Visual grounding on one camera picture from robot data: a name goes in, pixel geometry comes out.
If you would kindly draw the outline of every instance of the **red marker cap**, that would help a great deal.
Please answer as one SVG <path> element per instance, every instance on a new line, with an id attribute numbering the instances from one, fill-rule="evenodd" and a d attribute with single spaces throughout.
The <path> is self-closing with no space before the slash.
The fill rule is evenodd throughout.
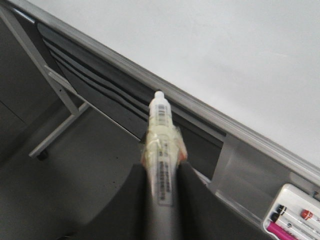
<path id="1" fill-rule="evenodd" d="M 301 217 L 303 217 L 304 220 L 308 220 L 308 219 L 312 218 L 312 216 L 313 216 L 314 214 L 313 214 L 312 212 L 304 209 L 304 210 L 302 210 L 302 212 L 301 212 L 300 215 L 301 215 Z"/>

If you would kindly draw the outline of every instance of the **white label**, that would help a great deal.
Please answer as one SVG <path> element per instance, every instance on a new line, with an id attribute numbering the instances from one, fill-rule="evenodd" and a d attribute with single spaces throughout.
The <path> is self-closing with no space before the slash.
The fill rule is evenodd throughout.
<path id="1" fill-rule="evenodd" d="M 157 147 L 157 194 L 158 204 L 172 206 L 172 182 L 170 171 L 169 146 L 166 140 Z"/>

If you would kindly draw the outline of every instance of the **stand wheel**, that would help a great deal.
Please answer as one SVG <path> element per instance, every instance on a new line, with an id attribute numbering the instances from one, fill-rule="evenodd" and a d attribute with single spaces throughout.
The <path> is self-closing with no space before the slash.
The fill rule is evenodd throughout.
<path id="1" fill-rule="evenodd" d="M 40 152 L 40 154 L 38 156 L 36 156 L 36 158 L 40 161 L 45 160 L 47 157 L 49 156 L 48 151 L 46 149 L 44 149 L 42 152 Z"/>

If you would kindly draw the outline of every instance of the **white surface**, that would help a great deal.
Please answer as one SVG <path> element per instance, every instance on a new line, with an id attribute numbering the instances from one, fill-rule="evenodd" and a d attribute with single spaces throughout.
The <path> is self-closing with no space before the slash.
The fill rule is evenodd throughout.
<path id="1" fill-rule="evenodd" d="M 29 2 L 320 167 L 320 1 Z"/>
<path id="2" fill-rule="evenodd" d="M 279 238 L 276 235 L 267 231 L 267 227 L 271 214 L 276 212 L 279 205 L 284 205 L 297 216 L 300 216 L 303 209 L 311 211 L 316 216 L 320 216 L 320 202 L 291 184 L 283 185 L 262 223 L 263 229 L 278 240 Z"/>

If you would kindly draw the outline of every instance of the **metal stand leg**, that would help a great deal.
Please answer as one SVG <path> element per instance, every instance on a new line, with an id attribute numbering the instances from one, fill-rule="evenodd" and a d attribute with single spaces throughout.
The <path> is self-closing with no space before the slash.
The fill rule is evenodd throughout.
<path id="1" fill-rule="evenodd" d="M 38 146 L 35 147 L 30 153 L 31 158 L 37 157 L 46 147 L 48 147 L 61 133 L 64 132 L 82 113 L 89 107 L 89 104 L 84 102 L 76 115 L 70 115 L 63 121 L 52 133 L 50 133 Z"/>
<path id="2" fill-rule="evenodd" d="M 67 129 L 67 127 L 69 127 L 89 107 L 89 104 L 85 102 L 80 106 L 79 109 L 77 108 L 64 89 L 63 84 L 56 82 L 52 78 L 50 75 L 52 72 L 48 72 L 46 61 L 43 59 L 40 52 L 26 34 L 14 14 L 2 4 L 0 4 L 0 17 L 71 113 L 71 115 L 63 123 L 61 123 L 49 136 L 47 136 L 33 151 L 29 153 L 30 157 L 35 158 L 40 155 L 46 149 L 46 147 L 48 147 L 61 133 L 63 133 L 63 131 Z M 76 94 L 75 90 L 72 91 L 73 89 L 71 86 L 68 90 Z"/>

